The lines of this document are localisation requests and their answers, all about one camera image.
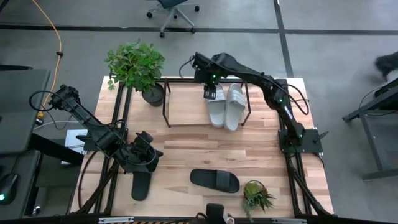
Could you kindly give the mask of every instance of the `gray floor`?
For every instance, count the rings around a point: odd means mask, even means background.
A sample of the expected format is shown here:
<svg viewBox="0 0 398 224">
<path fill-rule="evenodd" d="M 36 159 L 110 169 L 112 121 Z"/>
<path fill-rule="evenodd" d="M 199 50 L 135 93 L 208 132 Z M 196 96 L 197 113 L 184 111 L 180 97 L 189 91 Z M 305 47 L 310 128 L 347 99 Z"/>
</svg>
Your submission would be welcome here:
<svg viewBox="0 0 398 224">
<path fill-rule="evenodd" d="M 165 15 L 148 20 L 146 10 L 155 5 L 144 0 L 38 1 L 58 25 L 160 27 Z M 396 30 L 395 0 L 280 0 L 286 29 Z M 184 11 L 197 27 L 277 28 L 272 0 L 202 0 L 201 11 Z M 0 14 L 2 23 L 47 24 L 30 1 L 13 0 Z M 173 27 L 186 27 L 173 21 Z M 154 43 L 166 58 L 164 75 L 177 75 L 189 56 L 199 51 L 234 55 L 241 63 L 274 77 L 286 77 L 278 34 L 166 33 L 158 32 L 60 32 L 65 56 L 57 86 L 67 84 L 80 91 L 83 104 L 94 111 L 102 77 L 109 70 L 103 60 L 109 49 L 138 38 Z M 330 133 L 322 140 L 325 172 L 335 213 L 341 217 L 398 222 L 398 177 L 363 182 L 361 176 L 376 171 L 359 121 L 345 124 L 341 117 L 354 110 L 368 91 L 381 84 L 372 64 L 377 55 L 398 49 L 398 35 L 288 35 L 287 45 L 294 77 L 305 80 L 314 122 Z M 0 63 L 31 65 L 54 70 L 57 38 L 52 31 L 0 30 Z M 193 71 L 185 68 L 184 75 Z M 64 112 L 53 112 L 67 119 Z M 77 129 L 79 125 L 70 125 Z M 47 126 L 38 131 L 48 138 L 62 138 Z M 70 189 L 52 188 L 52 193 Z M 62 201 L 65 212 L 67 197 Z M 49 200 L 48 203 L 60 203 Z"/>
</svg>

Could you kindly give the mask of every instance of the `black plant pot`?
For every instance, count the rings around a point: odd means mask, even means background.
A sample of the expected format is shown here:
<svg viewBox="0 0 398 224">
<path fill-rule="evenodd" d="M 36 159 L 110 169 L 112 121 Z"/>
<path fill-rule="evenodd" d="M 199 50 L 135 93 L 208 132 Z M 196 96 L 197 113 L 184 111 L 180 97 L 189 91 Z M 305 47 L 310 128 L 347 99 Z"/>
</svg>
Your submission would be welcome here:
<svg viewBox="0 0 398 224">
<path fill-rule="evenodd" d="M 151 106 L 162 106 L 164 98 L 164 90 L 161 84 L 156 83 L 150 87 L 150 91 L 142 92 L 143 99 Z"/>
</svg>

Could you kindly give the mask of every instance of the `wooden tabletop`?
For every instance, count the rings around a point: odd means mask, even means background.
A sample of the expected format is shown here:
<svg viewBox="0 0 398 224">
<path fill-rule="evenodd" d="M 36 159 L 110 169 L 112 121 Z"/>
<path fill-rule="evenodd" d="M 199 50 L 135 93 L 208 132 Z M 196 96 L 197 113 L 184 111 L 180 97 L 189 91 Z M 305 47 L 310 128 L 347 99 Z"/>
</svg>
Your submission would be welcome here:
<svg viewBox="0 0 398 224">
<path fill-rule="evenodd" d="M 104 77 L 95 116 L 103 123 L 111 122 L 117 90 L 109 90 Z M 288 78 L 289 84 L 299 88 L 304 96 L 304 81 L 301 78 Z M 197 86 L 198 84 L 170 83 L 176 90 L 180 86 Z M 300 95 L 289 87 L 290 94 L 299 99 Z M 124 108 L 123 92 L 121 111 Z M 241 208 L 243 185 L 250 180 L 262 182 L 276 198 L 274 208 L 264 213 L 260 208 L 252 212 L 253 217 L 293 217 L 292 200 L 284 156 L 280 152 L 277 140 L 279 129 L 278 115 L 265 103 L 261 90 L 249 85 L 249 96 L 252 113 L 243 127 L 230 132 L 223 128 L 214 128 L 209 124 L 172 126 L 168 128 L 163 116 L 162 107 L 154 108 L 146 103 L 139 92 L 133 91 L 127 126 L 128 140 L 133 141 L 135 132 L 147 131 L 154 137 L 152 145 L 162 152 L 157 170 L 152 177 L 148 197 L 141 202 L 131 198 L 132 174 L 123 174 L 120 168 L 113 203 L 113 216 L 155 216 L 155 217 L 193 217 L 204 212 L 206 204 L 221 203 L 225 210 L 234 217 L 245 217 Z M 312 116 L 303 115 L 293 104 L 292 109 L 298 122 L 307 129 L 313 127 Z M 89 155 L 85 156 L 84 166 Z M 97 153 L 88 165 L 81 186 L 83 203 L 97 187 L 104 155 Z M 333 213 L 323 166 L 313 154 L 302 154 L 303 167 L 308 188 L 323 207 Z M 194 185 L 189 175 L 192 169 L 221 169 L 238 176 L 241 189 L 235 194 Z M 297 191 L 300 208 L 304 211 L 301 190 Z M 108 188 L 104 191 L 102 207 L 108 198 Z M 77 191 L 73 198 L 71 212 L 78 209 Z"/>
</svg>

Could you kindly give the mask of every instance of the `office chair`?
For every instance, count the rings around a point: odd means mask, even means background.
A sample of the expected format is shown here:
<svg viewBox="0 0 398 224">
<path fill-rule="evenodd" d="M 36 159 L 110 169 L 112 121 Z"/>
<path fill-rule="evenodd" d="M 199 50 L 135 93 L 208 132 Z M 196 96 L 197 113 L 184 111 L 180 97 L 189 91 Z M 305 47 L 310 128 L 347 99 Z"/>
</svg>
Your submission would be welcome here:
<svg viewBox="0 0 398 224">
<path fill-rule="evenodd" d="M 164 38 L 164 29 L 166 28 L 167 24 L 170 22 L 172 19 L 172 16 L 174 16 L 174 19 L 177 18 L 177 15 L 182 17 L 187 23 L 189 23 L 192 28 L 191 28 L 191 33 L 194 34 L 196 32 L 195 25 L 194 23 L 178 8 L 179 6 L 191 6 L 191 5 L 196 5 L 195 6 L 195 12 L 199 11 L 199 6 L 195 3 L 185 3 L 182 4 L 183 2 L 186 2 L 188 0 L 158 0 L 159 4 L 153 8 L 149 9 L 147 13 L 147 17 L 150 19 L 152 18 L 152 13 L 157 12 L 157 11 L 169 11 L 169 15 L 166 18 L 166 21 L 164 22 L 163 26 L 160 28 L 160 37 Z"/>
</svg>

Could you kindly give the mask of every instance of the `yellow cable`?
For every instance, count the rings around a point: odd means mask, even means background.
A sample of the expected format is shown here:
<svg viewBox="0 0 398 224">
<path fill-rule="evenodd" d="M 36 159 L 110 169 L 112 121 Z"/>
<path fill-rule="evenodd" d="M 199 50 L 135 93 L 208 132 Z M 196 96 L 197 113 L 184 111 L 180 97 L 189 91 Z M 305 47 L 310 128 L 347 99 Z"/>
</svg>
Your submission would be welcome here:
<svg viewBox="0 0 398 224">
<path fill-rule="evenodd" d="M 50 20 L 50 18 L 46 15 L 46 13 L 43 11 L 43 9 L 39 6 L 39 4 L 37 4 L 37 2 L 36 2 L 35 0 L 32 0 L 32 2 L 37 6 L 37 8 L 39 8 L 39 10 L 42 12 L 42 14 L 45 16 L 45 18 L 46 18 L 46 19 L 48 20 L 48 22 L 51 24 L 52 28 L 54 29 L 54 31 L 55 31 L 55 33 L 56 33 L 56 35 L 57 35 L 57 37 L 58 37 L 59 42 L 60 42 L 60 49 L 59 49 L 59 52 L 62 52 L 62 41 L 61 41 L 60 34 L 59 34 L 58 31 L 57 31 L 57 28 L 55 28 L 54 24 L 52 23 L 52 21 Z M 55 71 L 54 71 L 54 81 L 52 82 L 51 91 L 54 90 L 55 82 L 57 81 L 57 73 L 58 73 L 58 67 L 59 67 L 59 65 L 60 65 L 60 61 L 61 61 L 61 55 L 58 55 L 57 64 L 56 64 L 56 66 L 55 66 Z M 45 105 L 45 104 L 47 103 L 47 100 L 49 100 L 49 97 L 50 97 L 50 93 L 47 94 L 47 97 L 45 98 L 43 105 Z"/>
</svg>

